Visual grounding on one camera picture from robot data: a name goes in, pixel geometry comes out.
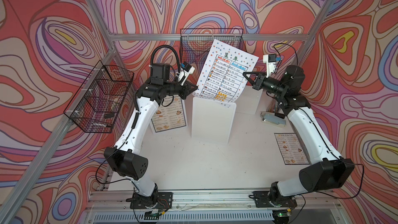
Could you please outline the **hand-drawn colourful menu sheet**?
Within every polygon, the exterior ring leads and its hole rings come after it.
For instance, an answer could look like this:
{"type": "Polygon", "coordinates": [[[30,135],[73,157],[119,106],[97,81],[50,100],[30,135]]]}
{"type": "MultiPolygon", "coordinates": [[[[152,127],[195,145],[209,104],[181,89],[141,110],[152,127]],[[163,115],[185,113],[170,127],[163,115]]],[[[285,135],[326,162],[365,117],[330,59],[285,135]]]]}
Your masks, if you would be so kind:
{"type": "Polygon", "coordinates": [[[195,97],[234,103],[248,80],[244,72],[252,72],[259,58],[215,39],[200,72],[195,97]]]}

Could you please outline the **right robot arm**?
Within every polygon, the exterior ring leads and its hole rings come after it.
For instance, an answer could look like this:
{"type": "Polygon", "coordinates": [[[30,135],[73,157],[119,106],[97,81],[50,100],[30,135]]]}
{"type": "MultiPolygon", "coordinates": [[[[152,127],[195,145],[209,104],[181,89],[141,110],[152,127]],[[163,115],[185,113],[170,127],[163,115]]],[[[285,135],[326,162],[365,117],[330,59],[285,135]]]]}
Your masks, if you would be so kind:
{"type": "Polygon", "coordinates": [[[289,65],[280,80],[261,72],[254,73],[255,79],[251,79],[251,75],[251,72],[243,73],[255,90],[262,89],[274,95],[278,106],[301,138],[310,163],[297,176],[272,183],[269,199],[276,202],[314,191],[341,188],[355,165],[351,159],[343,158],[332,145],[318,124],[309,101],[301,94],[304,70],[289,65]]]}

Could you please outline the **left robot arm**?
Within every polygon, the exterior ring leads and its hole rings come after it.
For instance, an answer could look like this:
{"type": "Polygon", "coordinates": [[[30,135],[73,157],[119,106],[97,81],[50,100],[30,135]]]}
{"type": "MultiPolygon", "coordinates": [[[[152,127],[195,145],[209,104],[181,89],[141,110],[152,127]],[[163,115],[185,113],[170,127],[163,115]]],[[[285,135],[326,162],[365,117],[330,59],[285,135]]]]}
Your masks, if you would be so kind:
{"type": "Polygon", "coordinates": [[[158,199],[156,183],[145,175],[148,159],[140,155],[147,128],[166,97],[177,95],[184,100],[198,89],[197,85],[187,80],[193,72],[192,65],[180,63],[177,51],[172,46],[156,47],[150,56],[150,76],[133,97],[133,114],[115,145],[104,151],[104,157],[112,171],[123,180],[130,181],[142,198],[152,201],[158,199]],[[154,61],[156,53],[161,49],[170,50],[176,58],[174,80],[170,80],[170,70],[173,68],[171,65],[154,61]]]}

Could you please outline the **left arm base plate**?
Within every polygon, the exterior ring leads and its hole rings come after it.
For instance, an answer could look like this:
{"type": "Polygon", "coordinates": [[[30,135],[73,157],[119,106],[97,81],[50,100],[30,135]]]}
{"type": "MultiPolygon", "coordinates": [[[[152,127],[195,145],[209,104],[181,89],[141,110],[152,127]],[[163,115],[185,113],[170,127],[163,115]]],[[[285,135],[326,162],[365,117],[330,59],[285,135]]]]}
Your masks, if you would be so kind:
{"type": "Polygon", "coordinates": [[[173,204],[173,193],[171,191],[160,192],[151,197],[144,197],[135,192],[132,198],[126,199],[130,202],[130,209],[170,209],[173,204]]]}

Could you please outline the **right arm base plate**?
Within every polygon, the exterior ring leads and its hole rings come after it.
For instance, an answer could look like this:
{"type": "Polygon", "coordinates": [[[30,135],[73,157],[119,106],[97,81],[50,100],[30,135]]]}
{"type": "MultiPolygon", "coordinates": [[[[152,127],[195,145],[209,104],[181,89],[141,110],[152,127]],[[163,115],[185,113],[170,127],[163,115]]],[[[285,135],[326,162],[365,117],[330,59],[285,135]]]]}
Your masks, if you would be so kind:
{"type": "Polygon", "coordinates": [[[278,194],[267,191],[253,191],[248,196],[254,200],[256,208],[291,208],[297,207],[297,202],[294,197],[281,197],[278,194]]]}

